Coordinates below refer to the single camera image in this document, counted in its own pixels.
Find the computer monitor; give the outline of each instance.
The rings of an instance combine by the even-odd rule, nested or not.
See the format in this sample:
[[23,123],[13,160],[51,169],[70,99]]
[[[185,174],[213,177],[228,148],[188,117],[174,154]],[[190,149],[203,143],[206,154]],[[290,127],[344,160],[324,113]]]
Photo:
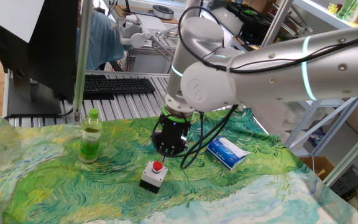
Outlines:
[[45,0],[29,43],[0,26],[0,61],[13,74],[8,115],[60,114],[59,98],[73,100],[77,18],[78,1]]

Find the monitor stand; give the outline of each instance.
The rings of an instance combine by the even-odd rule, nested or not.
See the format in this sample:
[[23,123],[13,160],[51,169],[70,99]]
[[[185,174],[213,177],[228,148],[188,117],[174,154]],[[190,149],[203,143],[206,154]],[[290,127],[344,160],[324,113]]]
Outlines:
[[59,99],[55,98],[52,89],[40,83],[30,84],[29,88],[29,97],[24,98],[16,91],[13,78],[9,79],[7,115],[48,117],[62,113]]

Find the plastic bottle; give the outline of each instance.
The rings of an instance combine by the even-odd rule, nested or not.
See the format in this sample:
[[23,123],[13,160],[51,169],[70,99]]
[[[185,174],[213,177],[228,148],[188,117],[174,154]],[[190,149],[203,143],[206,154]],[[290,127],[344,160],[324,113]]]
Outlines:
[[346,15],[345,20],[349,22],[355,22],[357,18],[358,18],[358,0],[356,1],[356,3],[354,3],[353,7]]
[[342,9],[336,14],[336,17],[340,19],[345,19],[349,11],[352,9],[353,5],[357,0],[346,0],[345,4],[343,4]]
[[85,163],[94,162],[99,155],[99,142],[102,134],[102,119],[98,109],[89,110],[82,124],[82,142],[78,157]]

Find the green fabric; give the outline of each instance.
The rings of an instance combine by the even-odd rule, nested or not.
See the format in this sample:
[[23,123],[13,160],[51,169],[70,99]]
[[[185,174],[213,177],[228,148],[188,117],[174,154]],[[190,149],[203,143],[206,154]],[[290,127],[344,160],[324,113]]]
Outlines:
[[[206,130],[227,111],[206,113]],[[195,117],[188,135],[199,138]],[[236,111],[221,135],[251,152],[229,171],[203,150],[186,170],[180,159],[155,195],[139,187],[160,155],[150,142],[158,118],[103,123],[99,158],[78,159],[81,129],[70,124],[13,128],[0,118],[0,194],[5,223],[324,223],[358,222],[358,213],[280,143],[251,110]]]

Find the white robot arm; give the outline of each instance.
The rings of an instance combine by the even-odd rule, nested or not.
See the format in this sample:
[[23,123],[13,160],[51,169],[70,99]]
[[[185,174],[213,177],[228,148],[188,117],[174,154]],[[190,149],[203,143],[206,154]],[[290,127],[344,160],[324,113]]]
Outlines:
[[184,21],[158,121],[163,128],[152,134],[161,155],[175,157],[186,150],[187,121],[194,110],[358,96],[358,28],[246,54],[223,49],[222,41],[217,23],[199,17]]
[[[227,68],[248,64],[238,70],[259,70],[284,65],[327,46],[355,39],[358,39],[358,29],[339,30],[274,44],[246,54],[218,49],[207,60]],[[180,89],[186,103],[200,111],[239,103],[282,103],[358,96],[358,44],[309,62],[266,72],[233,73],[196,62],[183,72]]]
[[130,45],[140,48],[152,37],[145,26],[140,24],[136,15],[128,15],[125,19],[118,20],[120,39],[122,45]]

